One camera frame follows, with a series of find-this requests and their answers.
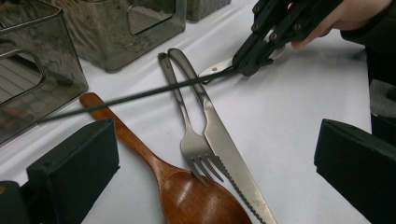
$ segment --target spoon handle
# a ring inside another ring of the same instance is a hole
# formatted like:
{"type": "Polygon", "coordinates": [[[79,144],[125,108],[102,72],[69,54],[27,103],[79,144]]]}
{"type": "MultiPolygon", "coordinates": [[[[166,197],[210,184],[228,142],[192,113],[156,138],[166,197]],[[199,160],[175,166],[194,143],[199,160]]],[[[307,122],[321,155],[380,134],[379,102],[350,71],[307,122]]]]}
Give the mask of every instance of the spoon handle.
{"type": "MultiPolygon", "coordinates": [[[[82,94],[79,97],[79,101],[84,106],[103,103],[102,99],[93,92],[82,94]]],[[[98,120],[114,119],[117,137],[148,164],[160,185],[170,174],[180,171],[179,168],[163,161],[155,155],[108,107],[94,110],[91,114],[98,120]]]]}

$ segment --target black foam block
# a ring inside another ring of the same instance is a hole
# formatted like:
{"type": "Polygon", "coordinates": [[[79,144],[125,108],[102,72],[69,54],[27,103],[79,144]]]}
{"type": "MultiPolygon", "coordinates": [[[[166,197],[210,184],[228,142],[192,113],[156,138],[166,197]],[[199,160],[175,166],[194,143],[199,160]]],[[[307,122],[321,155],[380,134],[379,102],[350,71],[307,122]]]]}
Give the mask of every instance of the black foam block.
{"type": "Polygon", "coordinates": [[[47,223],[81,223],[119,169],[113,119],[78,130],[27,168],[30,188],[50,201],[47,223]]]}
{"type": "Polygon", "coordinates": [[[370,222],[396,223],[396,146],[324,119],[315,153],[322,175],[370,222]]]}
{"type": "Polygon", "coordinates": [[[31,223],[17,182],[0,181],[0,223],[31,223]]]}

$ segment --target white table surface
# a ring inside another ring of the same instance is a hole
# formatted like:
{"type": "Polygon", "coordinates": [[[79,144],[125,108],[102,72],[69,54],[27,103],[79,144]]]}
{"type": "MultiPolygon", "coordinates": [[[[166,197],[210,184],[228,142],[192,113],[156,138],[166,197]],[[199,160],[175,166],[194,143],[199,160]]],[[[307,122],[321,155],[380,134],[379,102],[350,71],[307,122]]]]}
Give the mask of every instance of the white table surface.
{"type": "MultiPolygon", "coordinates": [[[[255,3],[233,0],[209,17],[188,23],[184,33],[117,74],[81,60],[89,91],[111,100],[166,85],[157,55],[170,48],[183,50],[198,73],[232,57],[250,34],[255,3]]],[[[333,31],[299,51],[287,46],[281,58],[253,77],[229,77],[205,87],[279,224],[368,223],[316,173],[313,163],[323,119],[370,132],[366,64],[354,59],[362,49],[333,31]]],[[[182,93],[200,133],[205,126],[202,110],[190,88],[182,93]]],[[[77,108],[80,104],[75,100],[57,113],[77,108]]],[[[171,92],[111,109],[159,157],[187,168],[179,152],[182,117],[171,92]]],[[[93,121],[84,114],[41,124],[2,146],[0,179],[24,184],[28,165],[93,121]]],[[[84,223],[165,223],[149,167],[120,142],[119,153],[120,169],[84,223]]],[[[228,180],[223,186],[240,199],[228,180]]]]}

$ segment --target gray plastic container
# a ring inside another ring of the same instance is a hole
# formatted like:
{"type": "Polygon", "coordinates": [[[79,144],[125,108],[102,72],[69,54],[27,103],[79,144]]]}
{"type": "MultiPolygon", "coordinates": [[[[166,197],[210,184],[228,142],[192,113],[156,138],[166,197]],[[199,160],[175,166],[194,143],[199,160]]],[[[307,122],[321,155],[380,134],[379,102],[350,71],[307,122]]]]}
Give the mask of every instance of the gray plastic container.
{"type": "Polygon", "coordinates": [[[78,56],[118,72],[186,28],[185,0],[46,0],[65,12],[78,56]]]}
{"type": "Polygon", "coordinates": [[[88,89],[63,12],[0,2],[0,145],[88,89]]]}
{"type": "Polygon", "coordinates": [[[231,0],[187,0],[187,20],[199,21],[231,4],[231,0]]]}

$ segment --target knife handle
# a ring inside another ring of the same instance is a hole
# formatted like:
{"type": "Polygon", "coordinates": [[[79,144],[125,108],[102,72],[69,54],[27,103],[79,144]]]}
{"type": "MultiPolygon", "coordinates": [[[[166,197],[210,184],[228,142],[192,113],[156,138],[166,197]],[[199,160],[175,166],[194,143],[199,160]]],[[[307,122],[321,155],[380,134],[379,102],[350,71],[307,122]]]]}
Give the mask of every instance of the knife handle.
{"type": "MultiPolygon", "coordinates": [[[[183,71],[184,76],[188,79],[195,79],[198,78],[197,74],[195,73],[194,68],[192,67],[189,59],[187,59],[186,55],[184,55],[183,51],[180,49],[169,49],[168,55],[171,57],[172,60],[175,61],[177,66],[183,71]]],[[[201,103],[202,107],[205,107],[205,104],[210,103],[210,98],[207,95],[204,87],[200,84],[192,85],[194,88],[195,94],[201,103]]]]}

